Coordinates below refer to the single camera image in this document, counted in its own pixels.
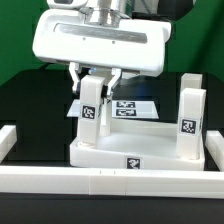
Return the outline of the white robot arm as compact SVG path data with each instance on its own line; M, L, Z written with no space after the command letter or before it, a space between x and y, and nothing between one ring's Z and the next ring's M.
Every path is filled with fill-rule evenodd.
M150 0L146 13L135 12L132 0L47 0L32 49L48 63L67 64L72 89L86 68L110 68L158 76L164 68L165 44L174 20L189 13L196 0Z

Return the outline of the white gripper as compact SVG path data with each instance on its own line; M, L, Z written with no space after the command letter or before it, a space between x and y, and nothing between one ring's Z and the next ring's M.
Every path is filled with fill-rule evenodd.
M69 73L75 94L80 92L81 65L113 68L112 79L101 92L101 97L107 99L120 82L122 70L149 76L161 74L165 43L172 30L169 22L122 19L117 27L105 27L87 24L84 19L74 10L45 11L38 21L32 46L42 61L71 62Z

